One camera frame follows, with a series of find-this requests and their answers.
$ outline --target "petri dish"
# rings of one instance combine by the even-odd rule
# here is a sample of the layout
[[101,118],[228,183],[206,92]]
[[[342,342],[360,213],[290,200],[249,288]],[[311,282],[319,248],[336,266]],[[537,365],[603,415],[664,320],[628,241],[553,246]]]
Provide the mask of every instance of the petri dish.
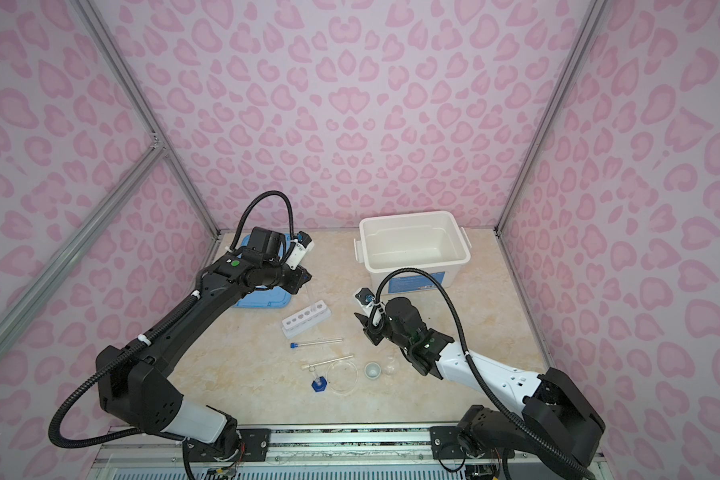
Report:
[[358,381],[358,368],[350,360],[339,360],[328,368],[326,379],[328,388],[339,395],[346,395],[355,389]]

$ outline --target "marble tabletop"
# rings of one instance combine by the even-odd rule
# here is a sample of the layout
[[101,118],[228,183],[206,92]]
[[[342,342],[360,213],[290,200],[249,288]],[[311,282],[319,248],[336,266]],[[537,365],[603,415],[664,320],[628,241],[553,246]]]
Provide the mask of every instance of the marble tabletop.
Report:
[[[515,293],[510,274],[489,229],[467,230],[472,258],[447,288],[461,317],[470,350],[518,368],[543,372],[544,363]],[[374,346],[362,333],[352,294],[370,287],[370,275],[355,261],[357,229],[311,230],[315,249],[302,264],[312,274],[316,300],[324,300],[331,318],[298,335],[294,341],[343,337],[325,346],[292,350],[280,330],[281,320],[305,308],[304,289],[280,309],[224,312],[185,353],[170,376],[187,398],[223,410],[238,423],[364,423],[456,421],[473,404],[489,406],[482,392],[453,382],[419,375],[399,350],[385,340]],[[223,247],[233,234],[222,239]],[[405,293],[422,319],[454,338],[453,319],[436,290]],[[358,369],[353,390],[315,393],[312,375],[300,365],[347,354]],[[365,364],[396,357],[393,375],[369,380]],[[328,366],[317,368],[326,375]]]

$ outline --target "blue lid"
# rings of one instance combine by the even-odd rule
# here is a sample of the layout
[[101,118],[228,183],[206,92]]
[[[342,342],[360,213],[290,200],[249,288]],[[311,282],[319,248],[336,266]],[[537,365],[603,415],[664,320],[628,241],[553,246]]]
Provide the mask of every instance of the blue lid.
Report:
[[[246,235],[242,239],[242,244],[247,245],[250,235]],[[286,234],[286,241],[290,241],[291,236]],[[246,298],[240,300],[235,305],[238,308],[283,308],[291,301],[291,294],[276,286],[275,288],[263,292],[251,292]]]

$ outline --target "blue hexagonal base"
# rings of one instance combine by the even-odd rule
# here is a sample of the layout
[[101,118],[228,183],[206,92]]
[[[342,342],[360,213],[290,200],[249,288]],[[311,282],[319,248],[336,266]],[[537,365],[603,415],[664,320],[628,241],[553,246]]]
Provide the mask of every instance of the blue hexagonal base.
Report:
[[322,392],[327,386],[328,382],[324,376],[320,377],[319,382],[317,380],[312,380],[312,389],[315,390],[315,392]]

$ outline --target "pink wallpaper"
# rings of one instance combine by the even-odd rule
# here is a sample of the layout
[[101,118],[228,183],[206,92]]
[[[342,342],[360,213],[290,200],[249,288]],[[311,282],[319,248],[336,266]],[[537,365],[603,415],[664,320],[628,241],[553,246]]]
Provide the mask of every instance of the pink wallpaper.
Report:
[[0,314],[148,142],[64,0],[0,2]]
[[[71,480],[92,461],[94,448],[52,446],[48,421],[101,349],[132,340],[192,287],[210,238],[177,185],[158,164],[0,363],[0,480]],[[96,436],[114,422],[92,390],[62,433]]]
[[720,478],[720,2],[614,5],[508,242],[616,477]]
[[[496,223],[588,0],[98,2],[216,221]],[[276,202],[252,220],[286,222]]]

